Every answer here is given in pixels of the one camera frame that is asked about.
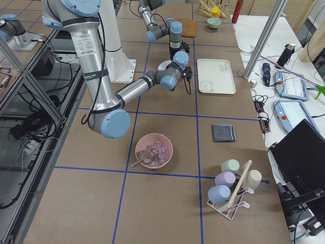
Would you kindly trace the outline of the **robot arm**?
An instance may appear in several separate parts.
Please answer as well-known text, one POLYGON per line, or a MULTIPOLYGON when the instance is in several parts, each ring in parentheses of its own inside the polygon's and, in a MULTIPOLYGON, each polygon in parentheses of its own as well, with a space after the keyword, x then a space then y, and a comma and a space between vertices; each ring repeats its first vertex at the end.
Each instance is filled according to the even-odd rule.
POLYGON ((173 18, 163 20, 163 24, 157 25, 153 20, 151 11, 164 5, 166 1, 141 0, 138 3, 138 13, 143 19, 147 28, 147 38, 149 42, 154 42, 169 36, 169 53, 172 60, 176 52, 181 50, 182 46, 182 23, 173 18))
POLYGON ((104 27, 100 15, 101 1, 42 1, 43 23, 51 28, 70 33, 84 80, 92 100, 85 123, 106 138, 117 139, 126 134, 131 119, 124 110, 127 103, 159 84, 174 90, 179 78, 190 70, 189 50, 182 47, 182 24, 169 18, 158 26, 151 12, 165 1, 139 1, 138 13, 147 27, 147 37, 153 42, 166 35, 170 40, 171 62, 164 70, 151 70, 118 92, 111 86, 109 70, 105 63, 105 37, 98 28, 104 27))

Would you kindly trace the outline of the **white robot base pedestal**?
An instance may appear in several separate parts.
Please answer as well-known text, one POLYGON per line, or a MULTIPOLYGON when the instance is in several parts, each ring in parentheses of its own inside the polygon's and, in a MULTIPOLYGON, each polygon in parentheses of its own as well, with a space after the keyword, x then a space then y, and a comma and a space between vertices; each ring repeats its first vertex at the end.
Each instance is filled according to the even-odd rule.
POLYGON ((136 60, 127 58, 122 50, 113 1, 101 1, 99 14, 104 26, 100 35, 105 36, 105 62, 110 80, 112 83, 131 83, 136 60))

